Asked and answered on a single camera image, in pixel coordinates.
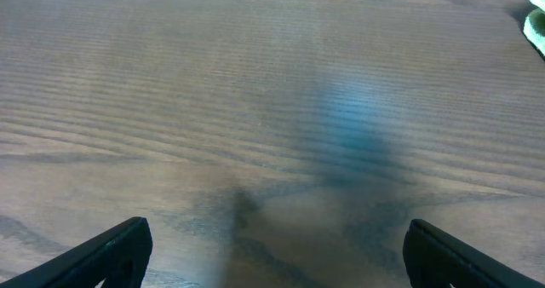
wood plank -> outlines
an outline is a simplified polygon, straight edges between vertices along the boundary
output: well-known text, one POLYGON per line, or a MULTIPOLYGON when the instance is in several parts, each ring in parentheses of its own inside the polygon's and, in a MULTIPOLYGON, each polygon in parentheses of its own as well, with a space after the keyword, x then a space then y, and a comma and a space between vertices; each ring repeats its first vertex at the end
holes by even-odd
POLYGON ((146 286, 406 287, 421 217, 544 282, 543 70, 498 9, 0 0, 0 277, 145 216, 146 286))

wooden table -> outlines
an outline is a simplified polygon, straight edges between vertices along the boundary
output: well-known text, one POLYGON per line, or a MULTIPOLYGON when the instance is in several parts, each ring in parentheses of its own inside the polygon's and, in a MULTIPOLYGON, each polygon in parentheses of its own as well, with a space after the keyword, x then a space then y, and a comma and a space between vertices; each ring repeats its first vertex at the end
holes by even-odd
POLYGON ((145 216, 144 286, 408 287, 420 217, 545 282, 525 8, 0 0, 0 277, 145 216))

green cloth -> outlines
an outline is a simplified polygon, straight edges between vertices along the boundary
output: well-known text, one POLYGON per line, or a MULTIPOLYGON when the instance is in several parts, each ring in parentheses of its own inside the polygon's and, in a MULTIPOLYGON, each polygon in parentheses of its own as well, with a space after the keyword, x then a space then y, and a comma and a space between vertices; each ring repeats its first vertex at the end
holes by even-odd
POLYGON ((545 55, 545 0, 530 0, 538 9, 526 17, 524 34, 545 55))

folded towel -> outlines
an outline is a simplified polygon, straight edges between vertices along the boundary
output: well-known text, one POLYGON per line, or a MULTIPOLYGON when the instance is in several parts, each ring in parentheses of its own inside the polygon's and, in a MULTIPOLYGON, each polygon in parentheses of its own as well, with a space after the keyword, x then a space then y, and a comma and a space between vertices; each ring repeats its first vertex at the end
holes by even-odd
POLYGON ((526 17, 524 34, 545 55, 545 0, 530 0, 538 9, 526 17))

